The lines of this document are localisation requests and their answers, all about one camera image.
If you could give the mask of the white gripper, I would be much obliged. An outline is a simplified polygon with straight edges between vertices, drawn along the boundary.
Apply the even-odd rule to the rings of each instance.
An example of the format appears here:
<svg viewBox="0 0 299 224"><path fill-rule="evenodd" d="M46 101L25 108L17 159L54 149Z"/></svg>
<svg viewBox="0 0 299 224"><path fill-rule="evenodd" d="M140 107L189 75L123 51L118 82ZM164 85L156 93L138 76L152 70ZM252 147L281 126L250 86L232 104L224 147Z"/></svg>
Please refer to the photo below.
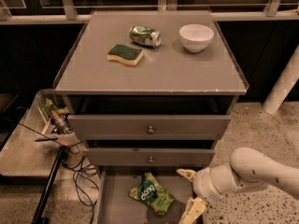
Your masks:
<svg viewBox="0 0 299 224"><path fill-rule="evenodd" d="M206 211L207 203L214 203L222 199L222 195L213 184L210 171L210 168L198 172L190 169L177 169L179 175L192 181L193 192L202 198L189 198L180 224L194 224L195 220Z"/></svg>

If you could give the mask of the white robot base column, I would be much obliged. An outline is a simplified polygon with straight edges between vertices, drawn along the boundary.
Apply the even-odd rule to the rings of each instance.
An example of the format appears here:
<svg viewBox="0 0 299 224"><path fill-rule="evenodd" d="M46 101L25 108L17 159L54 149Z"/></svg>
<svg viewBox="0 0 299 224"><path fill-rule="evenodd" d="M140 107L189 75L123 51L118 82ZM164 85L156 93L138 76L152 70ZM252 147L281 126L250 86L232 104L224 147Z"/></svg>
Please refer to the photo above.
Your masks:
<svg viewBox="0 0 299 224"><path fill-rule="evenodd" d="M299 45L281 72L277 82L263 102L263 109L275 114L299 80Z"/></svg>

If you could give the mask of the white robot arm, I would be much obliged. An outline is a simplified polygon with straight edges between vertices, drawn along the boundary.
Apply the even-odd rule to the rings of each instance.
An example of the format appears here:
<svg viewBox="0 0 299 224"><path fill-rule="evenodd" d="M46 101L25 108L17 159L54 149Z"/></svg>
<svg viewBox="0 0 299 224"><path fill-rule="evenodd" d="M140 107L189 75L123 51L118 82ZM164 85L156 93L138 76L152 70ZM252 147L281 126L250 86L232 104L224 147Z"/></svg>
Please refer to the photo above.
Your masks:
<svg viewBox="0 0 299 224"><path fill-rule="evenodd" d="M193 224L209 203L229 193L255 192L272 185L299 199L299 170L270 159L249 148L235 149L230 161L198 172L177 169L177 173L192 183L196 197L190 197L178 224Z"/></svg>

